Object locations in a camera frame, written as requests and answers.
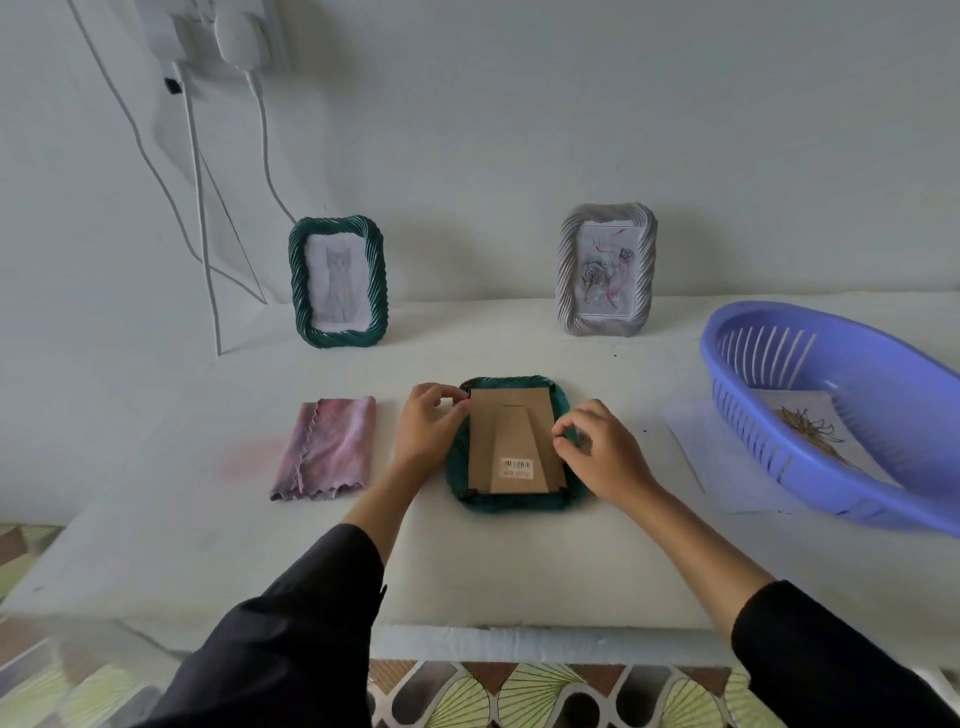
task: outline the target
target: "black shirt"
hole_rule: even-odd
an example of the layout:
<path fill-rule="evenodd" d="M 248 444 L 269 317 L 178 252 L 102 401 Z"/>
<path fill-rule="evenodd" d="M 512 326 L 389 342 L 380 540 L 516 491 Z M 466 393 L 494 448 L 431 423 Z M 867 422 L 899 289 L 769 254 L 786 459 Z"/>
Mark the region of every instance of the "black shirt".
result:
<path fill-rule="evenodd" d="M 143 728 L 370 726 L 367 671 L 383 564 L 354 525 L 330 529 L 263 596 L 234 607 Z M 932 688 L 785 581 L 733 626 L 750 688 L 797 726 L 960 726 Z"/>

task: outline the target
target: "plastic basket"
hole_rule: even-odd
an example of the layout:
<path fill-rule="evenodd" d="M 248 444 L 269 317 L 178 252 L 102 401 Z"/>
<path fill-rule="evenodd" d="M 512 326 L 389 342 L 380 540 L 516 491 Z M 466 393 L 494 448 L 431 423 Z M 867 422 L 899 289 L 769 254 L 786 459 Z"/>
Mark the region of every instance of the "plastic basket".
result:
<path fill-rule="evenodd" d="M 713 400 L 754 459 L 813 508 L 960 537 L 960 376 L 875 328 L 788 303 L 714 311 L 700 351 Z M 902 488 L 805 442 L 752 389 L 819 390 Z"/>

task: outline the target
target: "barcode sticker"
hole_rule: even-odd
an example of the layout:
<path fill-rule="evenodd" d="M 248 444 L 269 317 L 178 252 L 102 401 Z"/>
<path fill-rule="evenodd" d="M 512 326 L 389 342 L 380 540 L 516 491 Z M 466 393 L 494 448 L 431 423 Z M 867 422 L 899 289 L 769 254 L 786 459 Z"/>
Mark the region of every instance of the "barcode sticker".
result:
<path fill-rule="evenodd" d="M 512 477 L 520 480 L 533 480 L 534 461 L 518 460 L 513 457 L 501 457 L 500 477 Z"/>

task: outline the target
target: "wall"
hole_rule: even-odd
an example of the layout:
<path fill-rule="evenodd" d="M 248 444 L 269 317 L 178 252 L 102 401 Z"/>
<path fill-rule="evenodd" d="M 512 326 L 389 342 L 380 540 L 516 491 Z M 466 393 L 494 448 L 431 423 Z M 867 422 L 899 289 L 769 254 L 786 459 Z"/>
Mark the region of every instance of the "wall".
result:
<path fill-rule="evenodd" d="M 127 0 L 80 2 L 194 232 L 180 100 Z M 661 220 L 660 293 L 938 289 L 960 274 L 960 6 L 281 0 L 267 79 L 295 214 L 364 212 L 395 299 L 551 296 L 586 201 Z M 204 154 L 289 298 L 241 82 Z M 64 521 L 210 359 L 202 273 L 62 2 L 0 4 L 0 519 Z M 215 258 L 248 277 L 223 209 Z M 218 283 L 228 328 L 257 304 Z"/>

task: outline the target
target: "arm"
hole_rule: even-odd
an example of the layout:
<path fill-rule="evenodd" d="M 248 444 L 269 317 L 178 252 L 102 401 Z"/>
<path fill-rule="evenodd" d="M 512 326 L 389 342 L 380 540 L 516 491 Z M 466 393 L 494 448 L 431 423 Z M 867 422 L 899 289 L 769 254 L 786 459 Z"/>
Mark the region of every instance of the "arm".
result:
<path fill-rule="evenodd" d="M 589 437 L 589 452 L 559 437 L 570 426 Z M 960 726 L 915 673 L 663 490 L 602 402 L 578 405 L 553 431 L 566 464 L 663 549 L 750 673 L 751 690 L 787 725 Z"/>
<path fill-rule="evenodd" d="M 458 403 L 442 415 L 444 397 Z M 262 596 L 227 613 L 143 728 L 369 725 L 366 678 L 384 565 L 468 411 L 455 387 L 415 387 L 384 476 Z"/>

